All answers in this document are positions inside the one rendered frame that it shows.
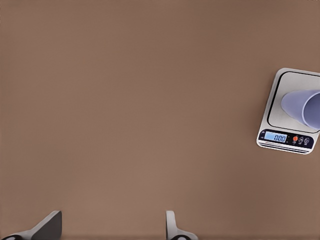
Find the silver digital kitchen scale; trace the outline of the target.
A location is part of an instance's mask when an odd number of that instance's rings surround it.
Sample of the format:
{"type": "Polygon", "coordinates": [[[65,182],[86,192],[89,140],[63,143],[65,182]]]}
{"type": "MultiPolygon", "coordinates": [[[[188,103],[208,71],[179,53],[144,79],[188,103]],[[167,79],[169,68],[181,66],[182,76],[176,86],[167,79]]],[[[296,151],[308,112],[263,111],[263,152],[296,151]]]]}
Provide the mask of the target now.
{"type": "Polygon", "coordinates": [[[301,90],[320,90],[320,73],[292,68],[277,71],[256,139],[260,147],[304,155],[313,151],[320,129],[296,121],[281,107],[284,95],[301,90]]]}

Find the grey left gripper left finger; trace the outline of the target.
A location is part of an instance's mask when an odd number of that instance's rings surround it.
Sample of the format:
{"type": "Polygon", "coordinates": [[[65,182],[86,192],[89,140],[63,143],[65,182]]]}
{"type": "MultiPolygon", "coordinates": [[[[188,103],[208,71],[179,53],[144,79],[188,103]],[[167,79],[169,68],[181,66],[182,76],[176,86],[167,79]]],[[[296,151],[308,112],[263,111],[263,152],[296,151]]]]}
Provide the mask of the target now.
{"type": "Polygon", "coordinates": [[[62,211],[54,210],[29,230],[13,233],[1,240],[60,240],[62,236],[62,211]]]}

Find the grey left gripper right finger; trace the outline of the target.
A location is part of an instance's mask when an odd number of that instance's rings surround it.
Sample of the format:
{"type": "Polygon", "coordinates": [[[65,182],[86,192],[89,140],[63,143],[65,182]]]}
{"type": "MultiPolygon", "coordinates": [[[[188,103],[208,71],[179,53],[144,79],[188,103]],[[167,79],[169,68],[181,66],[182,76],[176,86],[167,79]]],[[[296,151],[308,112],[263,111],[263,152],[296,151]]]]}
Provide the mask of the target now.
{"type": "Polygon", "coordinates": [[[181,230],[177,227],[176,217],[173,210],[165,212],[166,240],[198,240],[198,237],[191,232],[181,230]]]}

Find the lavender plastic cup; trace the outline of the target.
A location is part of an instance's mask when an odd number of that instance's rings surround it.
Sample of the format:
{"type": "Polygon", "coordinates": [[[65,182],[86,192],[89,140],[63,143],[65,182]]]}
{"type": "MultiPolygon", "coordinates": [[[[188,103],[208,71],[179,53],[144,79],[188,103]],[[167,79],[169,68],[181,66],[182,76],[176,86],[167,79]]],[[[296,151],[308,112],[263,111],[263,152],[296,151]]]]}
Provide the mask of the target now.
{"type": "Polygon", "coordinates": [[[282,98],[281,108],[301,124],[320,130],[320,89],[289,92],[282,98]]]}

